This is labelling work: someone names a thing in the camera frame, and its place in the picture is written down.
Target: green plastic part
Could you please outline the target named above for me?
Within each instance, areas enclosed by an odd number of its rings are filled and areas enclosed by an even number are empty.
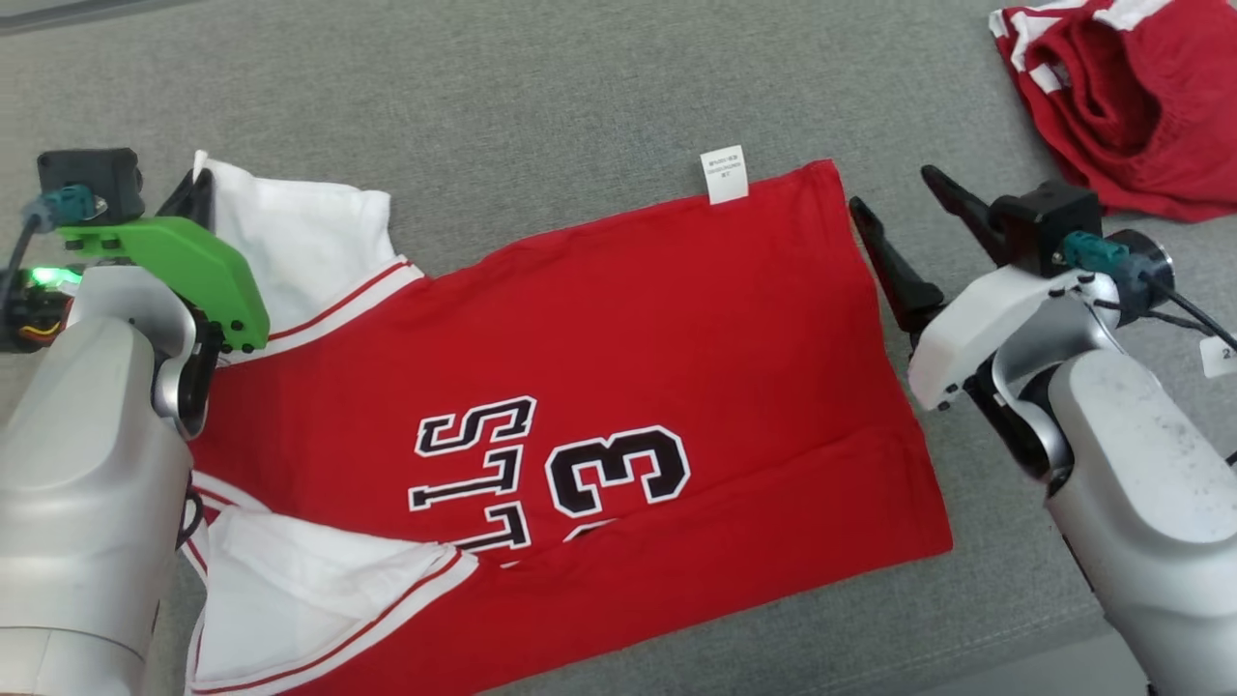
[[[187,218],[140,218],[56,231],[83,256],[131,258],[219,321],[224,342],[263,347],[271,333],[262,295],[240,251]]]
[[[1069,266],[1106,274],[1117,272],[1129,256],[1129,246],[1085,231],[1070,232],[1063,247]]]

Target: care label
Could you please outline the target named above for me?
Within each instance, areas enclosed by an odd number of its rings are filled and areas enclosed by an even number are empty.
[[[1226,375],[1237,375],[1237,347],[1225,342],[1218,335],[1204,337],[1199,342],[1202,352],[1202,375],[1213,380]]]
[[[704,180],[709,184],[709,204],[716,205],[747,195],[747,163],[743,147],[732,145],[700,155]]]

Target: white clothing tag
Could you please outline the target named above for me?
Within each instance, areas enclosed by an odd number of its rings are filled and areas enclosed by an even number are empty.
[[[1226,375],[1237,375],[1237,347],[1225,342],[1218,335],[1204,337],[1199,342],[1202,352],[1202,375],[1215,380]]]
[[[705,152],[700,155],[700,166],[709,184],[710,205],[747,195],[747,163],[742,145]]]

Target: gray fabric surface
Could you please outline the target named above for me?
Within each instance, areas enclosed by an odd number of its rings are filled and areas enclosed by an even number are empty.
[[[396,247],[443,273],[537,231],[703,193],[696,156],[738,142],[753,179],[835,158],[952,295],[991,266],[918,167],[936,163],[983,197],[1053,173],[986,30],[998,5],[204,0],[5,37],[0,211],[16,220],[45,148],[134,147],[155,204],[205,147],[262,176],[390,190]],[[1180,287],[1237,325],[1237,220],[1137,225],[1169,247]],[[31,257],[59,256],[43,245]],[[904,371],[905,340],[886,325]],[[1192,335],[1148,324],[1121,337],[1205,434],[1237,448],[1232,386],[1204,381]],[[0,361],[0,413],[36,361]],[[1040,492],[974,408],[923,424],[952,554],[502,691],[905,694],[1103,630]],[[151,694],[178,691],[198,602],[182,569]]]

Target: folded red fabric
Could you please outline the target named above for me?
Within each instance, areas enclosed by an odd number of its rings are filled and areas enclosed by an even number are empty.
[[[1237,10],[1064,0],[993,12],[997,48],[1065,177],[1110,208],[1237,213]]]

